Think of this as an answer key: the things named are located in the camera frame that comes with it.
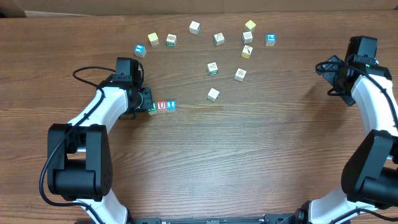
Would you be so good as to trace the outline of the red letter U block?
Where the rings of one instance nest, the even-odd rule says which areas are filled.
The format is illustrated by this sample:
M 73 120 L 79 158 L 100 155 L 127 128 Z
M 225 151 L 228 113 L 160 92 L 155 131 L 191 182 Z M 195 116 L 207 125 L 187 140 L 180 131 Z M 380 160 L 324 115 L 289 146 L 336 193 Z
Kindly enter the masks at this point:
M 167 102 L 166 101 L 158 101 L 156 104 L 157 104 L 158 113 L 166 113 L 167 112 Z

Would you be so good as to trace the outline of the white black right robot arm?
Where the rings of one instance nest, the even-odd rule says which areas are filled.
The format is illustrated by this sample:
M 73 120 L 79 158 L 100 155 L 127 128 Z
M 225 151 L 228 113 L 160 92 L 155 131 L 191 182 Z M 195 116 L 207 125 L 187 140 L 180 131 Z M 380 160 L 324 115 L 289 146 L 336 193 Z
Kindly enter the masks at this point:
M 308 201 L 281 223 L 349 223 L 367 213 L 389 222 L 396 217 L 378 213 L 397 206 L 397 103 L 388 68 L 376 60 L 377 39 L 354 36 L 345 59 L 336 55 L 316 64 L 315 71 L 349 105 L 358 105 L 366 137 L 346 163 L 340 186 L 324 197 Z

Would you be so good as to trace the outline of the blue letter wooden block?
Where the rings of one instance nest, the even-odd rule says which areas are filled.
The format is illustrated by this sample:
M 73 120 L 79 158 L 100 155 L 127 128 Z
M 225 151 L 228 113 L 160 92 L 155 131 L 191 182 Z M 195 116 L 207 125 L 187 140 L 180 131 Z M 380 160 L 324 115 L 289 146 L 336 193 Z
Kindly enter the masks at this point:
M 176 112 L 176 101 L 174 101 L 174 100 L 170 100 L 170 101 L 167 101 L 167 112 L 168 113 L 174 113 L 174 112 Z

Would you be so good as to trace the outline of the green letter R block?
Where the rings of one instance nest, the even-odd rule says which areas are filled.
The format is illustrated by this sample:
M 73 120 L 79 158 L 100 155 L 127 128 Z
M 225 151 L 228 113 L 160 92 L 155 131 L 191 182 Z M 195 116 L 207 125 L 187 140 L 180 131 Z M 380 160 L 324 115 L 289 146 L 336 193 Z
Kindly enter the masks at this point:
M 152 108 L 149 108 L 149 109 L 148 109 L 148 114 L 149 114 L 149 115 L 155 115 L 155 114 L 157 114 L 157 113 L 158 113 L 157 105 L 156 105 L 156 103 L 153 103 L 153 104 L 152 104 Z

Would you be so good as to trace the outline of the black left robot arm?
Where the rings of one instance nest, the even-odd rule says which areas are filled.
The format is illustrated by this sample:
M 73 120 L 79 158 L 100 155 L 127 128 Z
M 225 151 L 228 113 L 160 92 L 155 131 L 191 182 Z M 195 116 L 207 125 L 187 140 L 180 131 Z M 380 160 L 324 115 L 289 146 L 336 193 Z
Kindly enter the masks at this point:
M 113 165 L 108 134 L 124 114 L 146 109 L 144 69 L 119 57 L 88 106 L 66 124 L 54 123 L 47 135 L 47 160 L 39 177 L 43 201 L 54 207 L 81 207 L 93 223 L 132 223 L 128 208 L 111 189 Z

